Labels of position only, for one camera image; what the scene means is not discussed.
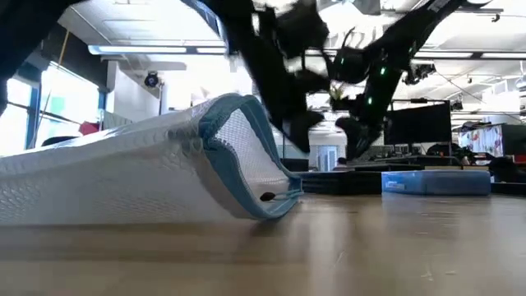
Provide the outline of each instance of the white mesh tube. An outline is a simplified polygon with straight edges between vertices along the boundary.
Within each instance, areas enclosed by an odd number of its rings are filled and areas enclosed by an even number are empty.
[[[259,196],[301,185],[273,150],[257,100],[224,95],[181,113],[0,158],[0,224],[274,218],[295,200]]]

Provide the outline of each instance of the security camera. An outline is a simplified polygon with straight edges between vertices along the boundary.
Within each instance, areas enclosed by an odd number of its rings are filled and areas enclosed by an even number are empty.
[[[451,111],[462,111],[464,110],[464,106],[462,104],[462,100],[464,99],[464,95],[459,94],[459,96],[456,97],[456,99],[453,99],[450,101],[450,109]]]
[[[159,85],[159,77],[157,76],[157,72],[149,72],[145,78],[145,86],[148,86],[150,88],[155,88],[158,85]]]

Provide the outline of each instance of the wooden table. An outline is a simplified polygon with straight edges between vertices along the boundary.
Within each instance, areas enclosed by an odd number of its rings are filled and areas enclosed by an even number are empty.
[[[310,197],[279,221],[0,229],[0,295],[526,294],[526,200]]]

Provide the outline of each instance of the fluorescent light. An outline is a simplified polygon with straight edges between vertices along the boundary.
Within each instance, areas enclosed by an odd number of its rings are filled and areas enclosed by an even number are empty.
[[[420,51],[414,55],[415,58],[469,58],[473,54],[472,53],[459,53],[459,52],[426,52],[426,51]]]
[[[506,75],[506,76],[500,77],[500,79],[519,79],[520,77],[521,75]]]
[[[338,49],[324,49],[325,53],[328,55],[336,55],[338,52]]]
[[[167,46],[128,46],[128,45],[90,45],[88,49],[91,54],[128,54],[128,53],[185,53],[184,47],[167,47]]]
[[[226,48],[198,48],[198,53],[226,53]]]
[[[526,59],[526,53],[484,53],[483,58],[516,58]]]
[[[180,45],[184,46],[224,46],[223,40],[185,40],[178,42]]]
[[[411,61],[412,64],[415,64],[415,65],[434,65],[435,62],[433,62],[433,60],[429,59],[429,60],[425,60],[425,59],[422,59],[422,60],[413,60]]]
[[[306,55],[318,55],[318,54],[320,54],[320,51],[317,50],[317,49],[307,49],[305,51],[305,54]]]

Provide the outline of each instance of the black monitor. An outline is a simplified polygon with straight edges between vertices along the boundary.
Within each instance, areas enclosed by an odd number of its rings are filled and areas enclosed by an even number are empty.
[[[384,144],[413,144],[451,141],[451,112],[448,103],[389,111]]]
[[[281,163],[291,172],[308,172],[309,160],[281,159]]]

